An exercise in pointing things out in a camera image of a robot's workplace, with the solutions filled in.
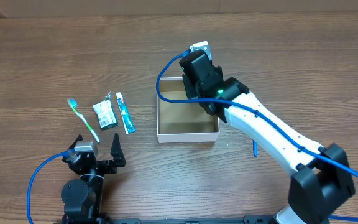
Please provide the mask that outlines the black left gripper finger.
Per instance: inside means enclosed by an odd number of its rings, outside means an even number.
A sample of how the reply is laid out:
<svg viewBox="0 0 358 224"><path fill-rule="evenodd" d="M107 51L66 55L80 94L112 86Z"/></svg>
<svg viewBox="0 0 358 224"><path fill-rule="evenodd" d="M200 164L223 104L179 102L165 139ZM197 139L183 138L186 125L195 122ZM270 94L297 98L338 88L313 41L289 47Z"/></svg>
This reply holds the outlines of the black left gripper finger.
<svg viewBox="0 0 358 224"><path fill-rule="evenodd" d="M78 142L78 141L82 141L82 140L83 140L83 137L82 137L81 134L79 134L79 135L77 136L77 138L74 140L73 144L68 148L68 150L73 149L73 148L76 146L77 142Z"/></svg>
<svg viewBox="0 0 358 224"><path fill-rule="evenodd" d="M124 153L121 148L119 135L118 133L114 133L114 138L111 146L110 155L112 155L114 164L116 167L125 167L126 159L124 157Z"/></svg>

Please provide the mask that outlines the teal toothpaste tube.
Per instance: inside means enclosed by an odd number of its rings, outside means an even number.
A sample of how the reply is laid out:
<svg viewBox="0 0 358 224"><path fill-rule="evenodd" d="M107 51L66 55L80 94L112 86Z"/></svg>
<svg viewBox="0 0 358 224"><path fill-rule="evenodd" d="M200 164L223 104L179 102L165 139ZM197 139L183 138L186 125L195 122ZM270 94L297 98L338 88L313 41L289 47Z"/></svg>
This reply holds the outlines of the teal toothpaste tube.
<svg viewBox="0 0 358 224"><path fill-rule="evenodd" d="M120 109L121 117L124 122L124 129L126 134L131 134L136 132L132 118L128 112L127 106L124 101L124 97L121 92L116 93L117 103Z"/></svg>

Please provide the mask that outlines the green white soap packet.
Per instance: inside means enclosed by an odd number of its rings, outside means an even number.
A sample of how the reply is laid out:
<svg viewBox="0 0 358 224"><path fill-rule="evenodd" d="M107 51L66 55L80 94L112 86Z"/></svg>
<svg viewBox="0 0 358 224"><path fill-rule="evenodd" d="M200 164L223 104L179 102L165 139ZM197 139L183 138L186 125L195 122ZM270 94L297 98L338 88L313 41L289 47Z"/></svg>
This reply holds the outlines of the green white soap packet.
<svg viewBox="0 0 358 224"><path fill-rule="evenodd" d="M113 128L119 124L110 99L111 92L104 97L103 101L93 105L101 129Z"/></svg>

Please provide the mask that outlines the green white toothbrush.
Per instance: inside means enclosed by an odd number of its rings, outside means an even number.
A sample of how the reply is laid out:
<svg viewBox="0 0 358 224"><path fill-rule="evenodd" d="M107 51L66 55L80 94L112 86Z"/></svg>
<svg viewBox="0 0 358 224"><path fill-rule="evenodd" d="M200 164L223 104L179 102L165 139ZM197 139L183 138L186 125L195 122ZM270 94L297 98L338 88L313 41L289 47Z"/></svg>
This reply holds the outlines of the green white toothbrush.
<svg viewBox="0 0 358 224"><path fill-rule="evenodd" d="M68 98L67 103L68 103L69 107L73 110L73 112L77 115L77 117L79 117L82 120L82 122L84 122L84 124L86 125L86 127L88 128L88 130L90 131L90 133L92 134L94 139L96 140L96 142L100 143L100 139L99 139L98 135L96 134L94 129L90 126L90 124L87 122L86 118L76 110L76 108L78 106L76 100L74 98Z"/></svg>

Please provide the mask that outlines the blue razor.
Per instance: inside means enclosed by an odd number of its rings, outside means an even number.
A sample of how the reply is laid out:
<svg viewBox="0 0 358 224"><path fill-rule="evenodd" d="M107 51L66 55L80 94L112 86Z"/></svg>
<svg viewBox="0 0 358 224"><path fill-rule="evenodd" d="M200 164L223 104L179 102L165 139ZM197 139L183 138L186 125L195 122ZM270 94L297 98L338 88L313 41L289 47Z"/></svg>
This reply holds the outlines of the blue razor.
<svg viewBox="0 0 358 224"><path fill-rule="evenodd" d="M252 149L253 149L254 157L257 157L258 156L258 144L255 140L253 140Z"/></svg>

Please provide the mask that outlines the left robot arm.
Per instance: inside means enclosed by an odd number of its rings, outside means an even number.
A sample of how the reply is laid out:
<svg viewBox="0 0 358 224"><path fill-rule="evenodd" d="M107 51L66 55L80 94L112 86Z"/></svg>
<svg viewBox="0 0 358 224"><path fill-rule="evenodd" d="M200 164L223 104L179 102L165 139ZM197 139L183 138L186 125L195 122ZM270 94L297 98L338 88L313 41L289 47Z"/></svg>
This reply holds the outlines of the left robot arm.
<svg viewBox="0 0 358 224"><path fill-rule="evenodd" d="M68 148L62 161L79 178L68 181L62 188L64 211L61 224L112 223L107 213L101 212L105 176L115 174L122 161L98 160L98 148L94 141L84 141L78 135Z"/></svg>

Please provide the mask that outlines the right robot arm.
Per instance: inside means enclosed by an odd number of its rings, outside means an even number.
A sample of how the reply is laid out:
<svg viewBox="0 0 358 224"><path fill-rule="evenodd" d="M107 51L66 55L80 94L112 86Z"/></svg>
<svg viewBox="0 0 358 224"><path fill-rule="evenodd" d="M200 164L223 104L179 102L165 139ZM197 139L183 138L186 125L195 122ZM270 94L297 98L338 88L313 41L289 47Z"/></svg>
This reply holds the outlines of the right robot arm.
<svg viewBox="0 0 358 224"><path fill-rule="evenodd" d="M199 104L207 114L241 130L265 149L290 178L288 205L270 223L329 223L333 212L354 193L354 173L345 151L337 144L324 147L295 131L271 113L247 86L225 79L220 66L204 50L187 50L174 56L183 71L179 85L185 99L156 94L171 104Z"/></svg>

